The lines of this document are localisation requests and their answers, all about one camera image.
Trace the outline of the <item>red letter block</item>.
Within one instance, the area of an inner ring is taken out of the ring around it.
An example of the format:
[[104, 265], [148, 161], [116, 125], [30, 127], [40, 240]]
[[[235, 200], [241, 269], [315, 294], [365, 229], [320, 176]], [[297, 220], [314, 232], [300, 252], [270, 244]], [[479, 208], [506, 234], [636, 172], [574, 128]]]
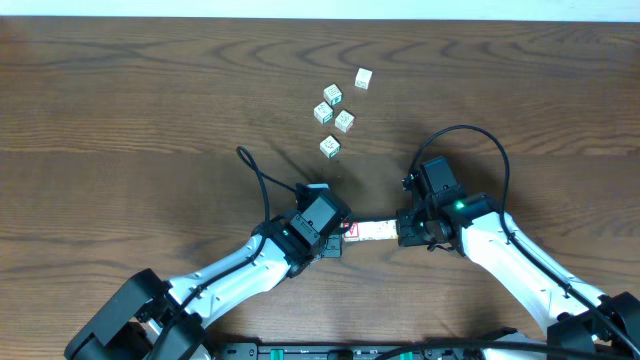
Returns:
[[357, 242], [360, 240], [358, 223], [344, 223], [342, 238], [344, 242]]

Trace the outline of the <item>wooden block row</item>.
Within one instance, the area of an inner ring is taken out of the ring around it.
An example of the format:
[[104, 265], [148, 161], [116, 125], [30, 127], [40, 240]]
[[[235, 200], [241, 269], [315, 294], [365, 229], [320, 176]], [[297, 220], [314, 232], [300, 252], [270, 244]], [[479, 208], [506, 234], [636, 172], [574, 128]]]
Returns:
[[387, 222], [388, 221], [379, 221], [376, 225], [376, 240], [389, 240], [387, 235]]

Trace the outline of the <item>yellow edged wooden block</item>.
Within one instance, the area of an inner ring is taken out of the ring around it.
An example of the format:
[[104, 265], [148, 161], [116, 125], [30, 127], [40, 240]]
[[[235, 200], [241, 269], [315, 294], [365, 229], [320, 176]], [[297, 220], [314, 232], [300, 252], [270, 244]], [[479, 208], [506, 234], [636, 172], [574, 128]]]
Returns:
[[331, 159], [340, 152], [341, 144], [334, 136], [329, 135], [320, 142], [319, 149], [328, 159]]

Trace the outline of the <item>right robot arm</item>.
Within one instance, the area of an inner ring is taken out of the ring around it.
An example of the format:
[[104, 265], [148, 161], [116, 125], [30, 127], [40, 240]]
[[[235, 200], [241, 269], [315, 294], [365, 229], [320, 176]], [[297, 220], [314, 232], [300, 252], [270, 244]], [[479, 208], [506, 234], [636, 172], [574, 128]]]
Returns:
[[400, 246], [457, 252], [493, 275], [543, 331], [548, 358], [638, 358], [638, 299], [611, 297], [569, 272], [488, 195], [417, 195], [396, 219]]

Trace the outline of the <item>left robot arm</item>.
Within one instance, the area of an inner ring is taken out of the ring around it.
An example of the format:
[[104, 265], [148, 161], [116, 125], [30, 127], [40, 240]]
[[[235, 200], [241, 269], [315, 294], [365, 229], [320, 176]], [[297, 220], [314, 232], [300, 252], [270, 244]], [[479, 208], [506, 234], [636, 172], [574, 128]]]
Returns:
[[130, 277], [64, 350], [68, 359], [190, 359], [214, 321], [250, 297], [299, 275], [351, 211], [328, 191], [288, 221], [258, 226], [227, 257], [162, 280], [151, 269]]

